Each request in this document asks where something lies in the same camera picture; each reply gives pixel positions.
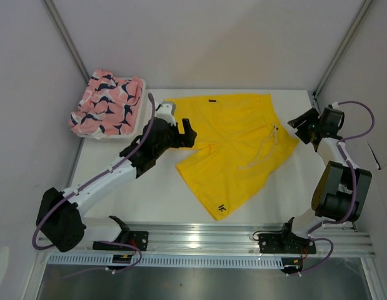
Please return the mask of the yellow shorts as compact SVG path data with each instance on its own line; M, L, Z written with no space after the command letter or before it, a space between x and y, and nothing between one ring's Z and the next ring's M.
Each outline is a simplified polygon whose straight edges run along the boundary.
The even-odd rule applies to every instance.
M176 169L209 214L223 220L266 184L294 153L270 94L172 98L175 119L187 118L197 136L194 154Z

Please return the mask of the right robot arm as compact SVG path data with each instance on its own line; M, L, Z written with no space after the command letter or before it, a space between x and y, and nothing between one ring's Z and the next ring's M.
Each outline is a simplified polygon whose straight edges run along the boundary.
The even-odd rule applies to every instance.
M314 190L311 208L284 223L279 246L293 252L311 234L330 224L358 220L371 185L372 174L360 168L346 149L348 137L338 135L344 124L344 112L335 104L319 113L306 111L288 124L305 144L312 144L325 169Z

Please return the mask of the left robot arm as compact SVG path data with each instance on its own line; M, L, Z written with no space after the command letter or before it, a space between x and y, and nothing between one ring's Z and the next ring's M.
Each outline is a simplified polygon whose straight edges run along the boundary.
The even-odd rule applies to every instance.
M158 117L150 120L130 146L101 173L82 185L58 191L52 187L44 194L36 219L36 231L43 233L50 245L68 252L81 241L109 244L124 249L129 242L128 226L116 216L88 219L86 213L110 192L129 183L153 168L169 148L191 148L197 133L187 118L183 131Z

